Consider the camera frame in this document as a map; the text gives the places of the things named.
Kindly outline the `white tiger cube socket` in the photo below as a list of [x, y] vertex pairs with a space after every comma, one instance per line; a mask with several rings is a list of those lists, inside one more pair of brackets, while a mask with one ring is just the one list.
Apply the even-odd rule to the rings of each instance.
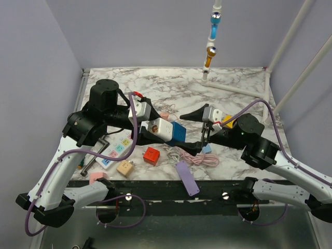
[[172, 140], [173, 124], [163, 118], [157, 118], [148, 123], [148, 131], [165, 142]]

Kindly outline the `blue cube socket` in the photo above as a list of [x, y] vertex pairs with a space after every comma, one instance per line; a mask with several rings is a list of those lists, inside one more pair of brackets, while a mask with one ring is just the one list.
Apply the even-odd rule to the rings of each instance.
[[176, 121], [172, 121], [171, 124], [173, 125], [172, 139], [166, 142], [166, 144], [169, 146], [174, 146], [175, 142], [185, 142], [186, 128]]

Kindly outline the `light blue plug adapter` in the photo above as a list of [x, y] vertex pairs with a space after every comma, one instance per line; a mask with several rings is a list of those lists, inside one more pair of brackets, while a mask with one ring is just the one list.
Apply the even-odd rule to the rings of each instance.
[[202, 153], [204, 154], [210, 154], [212, 152], [212, 149], [210, 147], [209, 144], [205, 145], [203, 148], [202, 148]]

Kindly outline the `white power strip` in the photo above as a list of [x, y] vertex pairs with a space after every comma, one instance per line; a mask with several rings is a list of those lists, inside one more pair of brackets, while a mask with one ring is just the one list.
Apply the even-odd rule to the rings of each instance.
[[[101, 154], [112, 158], [122, 158], [125, 156], [133, 142], [130, 130], [123, 130], [120, 133], [108, 136], [107, 140], [109, 141], [109, 146]], [[118, 161], [107, 160], [100, 157], [96, 158], [96, 162], [105, 170], [108, 170], [111, 166], [118, 163]]]

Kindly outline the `red cube socket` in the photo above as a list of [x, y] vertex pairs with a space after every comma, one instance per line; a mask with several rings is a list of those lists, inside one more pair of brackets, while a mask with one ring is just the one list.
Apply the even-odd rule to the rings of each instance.
[[160, 158], [160, 151], [152, 147], [148, 147], [143, 155], [143, 160], [152, 165], [156, 166]]

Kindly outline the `beige cube socket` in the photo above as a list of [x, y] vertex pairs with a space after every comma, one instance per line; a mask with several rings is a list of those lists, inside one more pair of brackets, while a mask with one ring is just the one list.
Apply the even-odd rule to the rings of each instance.
[[122, 176], [128, 178], [131, 173], [134, 171], [133, 161], [123, 160], [120, 165], [116, 168], [117, 172]]

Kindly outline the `purple USB power strip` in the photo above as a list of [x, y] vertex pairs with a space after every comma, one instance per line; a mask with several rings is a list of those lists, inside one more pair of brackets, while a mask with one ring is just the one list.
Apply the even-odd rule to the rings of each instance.
[[194, 196], [194, 195], [198, 194], [200, 192], [200, 189], [199, 189], [193, 175], [191, 174], [191, 172], [189, 170], [187, 162], [180, 161], [175, 164], [175, 168], [176, 168], [176, 171], [177, 171], [182, 183], [184, 184], [184, 187], [185, 187], [187, 193], [190, 196]]

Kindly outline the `pink cube socket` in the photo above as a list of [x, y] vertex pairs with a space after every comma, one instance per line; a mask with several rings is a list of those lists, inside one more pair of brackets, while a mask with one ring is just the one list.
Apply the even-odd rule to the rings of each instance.
[[93, 184], [99, 178], [107, 178], [107, 174], [104, 172], [92, 172], [89, 175], [89, 184]]

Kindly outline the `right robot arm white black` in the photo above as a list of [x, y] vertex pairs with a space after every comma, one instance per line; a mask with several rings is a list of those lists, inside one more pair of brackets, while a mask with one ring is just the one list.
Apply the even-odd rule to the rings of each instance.
[[281, 141], [274, 143], [262, 136], [265, 126], [245, 109], [227, 121], [221, 121], [220, 110], [205, 104], [182, 120], [202, 122], [201, 141], [177, 142], [175, 145], [195, 156], [208, 143], [242, 151], [241, 159], [248, 165], [279, 175], [291, 185], [266, 182], [246, 177], [235, 198], [241, 203], [273, 200], [303, 208], [314, 217], [331, 223], [331, 177], [294, 159]]

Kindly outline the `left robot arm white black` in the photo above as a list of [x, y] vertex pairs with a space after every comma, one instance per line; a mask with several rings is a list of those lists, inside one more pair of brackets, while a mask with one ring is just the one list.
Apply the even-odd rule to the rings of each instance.
[[[150, 98], [138, 92], [125, 95], [116, 81], [98, 80], [91, 87], [83, 108], [68, 116], [58, 149], [40, 180], [28, 193], [21, 193], [16, 198], [16, 204], [27, 211], [26, 233], [33, 236], [29, 231], [31, 216], [44, 227], [59, 228], [78, 208], [99, 201], [104, 205], [111, 204], [115, 192], [104, 179], [81, 187], [76, 193], [65, 189], [85, 155], [116, 162], [127, 159], [136, 145], [148, 142], [148, 131], [140, 131], [141, 123], [159, 117]], [[132, 145], [126, 154], [110, 157], [91, 150], [108, 127], [131, 131]]]

